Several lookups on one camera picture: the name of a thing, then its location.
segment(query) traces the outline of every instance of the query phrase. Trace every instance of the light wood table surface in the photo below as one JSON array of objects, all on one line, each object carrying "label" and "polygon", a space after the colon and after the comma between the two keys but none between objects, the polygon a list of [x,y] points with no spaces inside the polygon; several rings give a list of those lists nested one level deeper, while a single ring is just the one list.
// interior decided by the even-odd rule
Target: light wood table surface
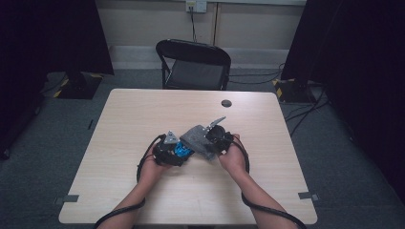
[{"label": "light wood table surface", "polygon": [[[229,108],[222,101],[232,102]],[[171,90],[112,90],[69,195],[62,223],[95,223],[136,185],[137,165],[151,141],[168,131],[177,137],[196,125],[220,123],[240,134],[250,174],[285,209],[305,224],[317,216],[277,98],[271,93]],[[255,224],[239,187],[219,160],[194,154],[168,170],[146,199],[139,224]]]}]

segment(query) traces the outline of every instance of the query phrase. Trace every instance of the black chair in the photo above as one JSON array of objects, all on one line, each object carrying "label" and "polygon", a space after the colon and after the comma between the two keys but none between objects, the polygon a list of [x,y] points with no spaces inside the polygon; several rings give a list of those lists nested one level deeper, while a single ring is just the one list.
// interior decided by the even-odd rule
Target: black chair
[{"label": "black chair", "polygon": [[[167,39],[158,43],[156,51],[161,60],[164,89],[226,90],[231,60],[221,48]],[[166,58],[175,60],[172,69],[167,65]]]}]

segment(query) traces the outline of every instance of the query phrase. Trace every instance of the wall outlet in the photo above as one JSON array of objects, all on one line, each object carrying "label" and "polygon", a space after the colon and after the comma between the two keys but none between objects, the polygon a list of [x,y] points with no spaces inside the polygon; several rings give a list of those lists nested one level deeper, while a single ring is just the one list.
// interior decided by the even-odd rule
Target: wall outlet
[{"label": "wall outlet", "polygon": [[185,11],[206,12],[206,1],[185,1]]}]

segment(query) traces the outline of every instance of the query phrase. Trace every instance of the person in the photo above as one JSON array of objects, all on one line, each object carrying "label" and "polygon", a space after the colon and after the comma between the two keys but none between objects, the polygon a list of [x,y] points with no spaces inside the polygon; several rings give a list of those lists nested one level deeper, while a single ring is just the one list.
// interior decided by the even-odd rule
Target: person
[{"label": "person", "polygon": [[[240,136],[238,134],[234,134],[234,141],[241,144]],[[142,200],[146,198],[148,193],[153,189],[154,185],[159,181],[161,175],[172,167],[170,165],[158,165],[151,156],[152,150],[153,147],[146,155],[138,184],[127,195],[127,197],[122,200],[115,210],[142,202]],[[244,193],[245,197],[250,202],[259,203],[260,205],[279,211],[286,211],[274,198],[263,190],[245,170],[245,158],[241,153],[241,150],[235,144],[230,144],[226,153],[218,155],[218,159],[223,168],[241,188],[242,193]],[[132,228],[136,222],[138,212],[139,209],[116,215],[103,221],[97,228]],[[296,225],[288,219],[255,209],[251,209],[251,212],[260,229],[297,228]]]}]

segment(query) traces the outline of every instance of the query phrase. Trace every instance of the blue part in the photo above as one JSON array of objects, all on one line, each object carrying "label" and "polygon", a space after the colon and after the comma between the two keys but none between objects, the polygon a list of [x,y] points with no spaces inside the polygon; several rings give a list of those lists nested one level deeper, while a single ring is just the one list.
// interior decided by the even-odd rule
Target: blue part
[{"label": "blue part", "polygon": [[175,148],[175,154],[179,157],[186,157],[193,153],[192,150],[185,147],[180,141],[177,143]]}]

